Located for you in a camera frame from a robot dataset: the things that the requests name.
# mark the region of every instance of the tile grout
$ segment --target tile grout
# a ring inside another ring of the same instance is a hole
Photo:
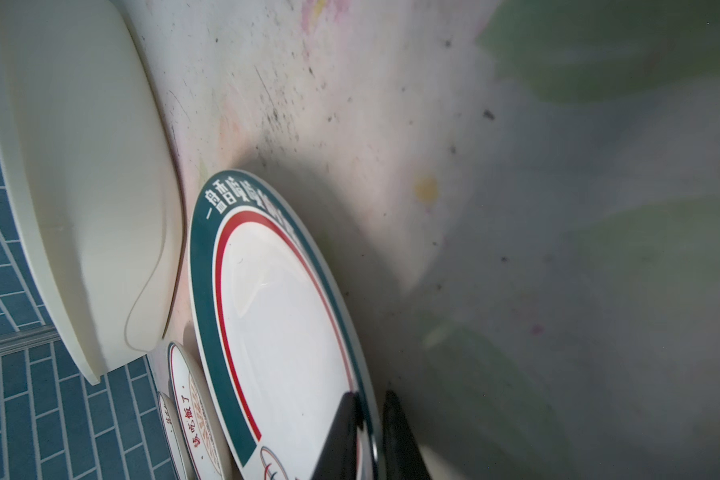
[[[0,431],[3,443],[3,473],[4,479],[10,480],[10,470],[8,469],[8,429],[5,426],[5,388],[3,388],[3,357],[0,357]]]
[[[81,389],[83,395],[86,396],[85,400],[83,400],[83,403],[85,404],[85,415],[88,418],[88,433],[90,434],[90,436],[92,438],[96,438],[96,436],[94,435],[94,418],[90,413],[90,404],[88,403],[90,397],[88,397],[86,395],[85,383],[86,383],[86,381],[83,378],[83,376],[81,375],[80,376],[80,389]],[[99,459],[99,448],[96,445],[94,445],[93,447],[94,447],[94,463],[96,464],[96,478],[98,480],[101,480],[101,460]]]
[[[34,388],[32,386],[32,371],[29,366],[29,349],[24,349],[25,371],[27,375],[27,398],[29,399],[30,425],[32,427],[32,443],[34,444],[34,462],[38,470],[38,480],[43,480],[43,469],[40,465],[40,442],[38,441],[38,418],[34,411]]]
[[[134,380],[130,378],[130,370],[128,370],[128,365],[125,365],[125,377],[128,379],[128,389],[130,390],[130,399],[134,404],[134,410],[136,411],[136,414],[138,415],[138,418],[136,421],[139,424],[139,433],[141,434],[141,441],[144,442],[144,453],[146,454],[146,460],[148,461],[149,465],[152,465],[152,454],[150,453],[150,446],[146,444],[146,436],[144,435],[144,426],[141,424],[141,419],[146,415],[148,412],[152,412],[153,410],[157,410],[157,407],[153,407],[150,410],[147,410],[146,412],[139,414],[139,404],[136,401],[136,392],[134,391]],[[150,470],[150,476],[152,480],[155,480],[155,471]]]
[[[54,348],[55,344],[56,342],[50,344],[50,361],[54,370],[54,381],[56,382],[56,399],[59,409],[59,420],[61,420],[61,440],[64,443],[64,450],[67,452],[67,454],[69,454],[70,443],[69,439],[67,438],[67,419],[64,415],[64,401],[61,399],[61,384],[59,382],[59,374],[57,371],[58,363],[56,361],[56,349]],[[72,458],[70,457],[70,455],[66,455],[65,457],[67,459],[67,471],[71,476],[73,475]]]
[[[117,446],[120,447],[120,451],[123,449],[123,437],[120,436],[120,423],[117,421],[117,414],[115,412],[115,401],[112,398],[112,389],[110,388],[110,379],[107,375],[104,376],[106,382],[106,395],[110,400],[110,411],[112,412],[112,420],[114,422],[115,435],[117,437]],[[130,472],[128,472],[128,465],[125,464],[125,456],[122,456],[123,468],[125,471],[125,479],[130,480]]]

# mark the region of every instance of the stained surface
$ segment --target stained surface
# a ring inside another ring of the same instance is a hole
[[[720,478],[720,1],[122,9],[188,211],[282,193],[432,472]]]

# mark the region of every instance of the white plastic container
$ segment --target white plastic container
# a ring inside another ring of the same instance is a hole
[[[107,0],[0,0],[0,162],[35,282],[86,379],[152,350],[179,268],[180,192]]]

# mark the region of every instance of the plate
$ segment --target plate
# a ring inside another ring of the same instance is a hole
[[[163,419],[163,430],[166,433],[166,440],[170,449],[170,457],[173,460],[173,467],[176,469],[176,476],[179,480],[194,480],[195,471],[192,470],[190,453],[186,449],[184,434],[181,428],[174,428],[181,423],[176,405],[165,393],[157,397],[160,404],[160,417]]]
[[[308,480],[338,403],[364,418],[358,477],[378,476],[381,424],[342,296],[293,210],[258,177],[202,188],[190,229],[195,329],[213,403],[244,478]]]
[[[168,366],[170,388],[195,474],[199,480],[234,478],[230,451],[200,366],[174,342],[168,345]]]

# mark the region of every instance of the ceramic plate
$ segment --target ceramic plate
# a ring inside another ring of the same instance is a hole
[[[200,366],[173,342],[168,345],[168,365],[170,388],[195,474],[199,480],[233,478],[230,451]]]
[[[195,471],[192,470],[192,460],[190,460],[190,453],[186,449],[186,443],[184,443],[184,434],[181,428],[173,427],[181,423],[176,406],[162,392],[158,395],[157,401],[160,404],[160,417],[163,419],[163,430],[166,433],[173,466],[176,468],[176,476],[179,480],[194,480]]]
[[[309,480],[353,391],[365,419],[358,477],[374,478],[381,427],[352,322],[306,228],[256,176],[223,171],[202,188],[190,286],[213,402],[243,477]]]

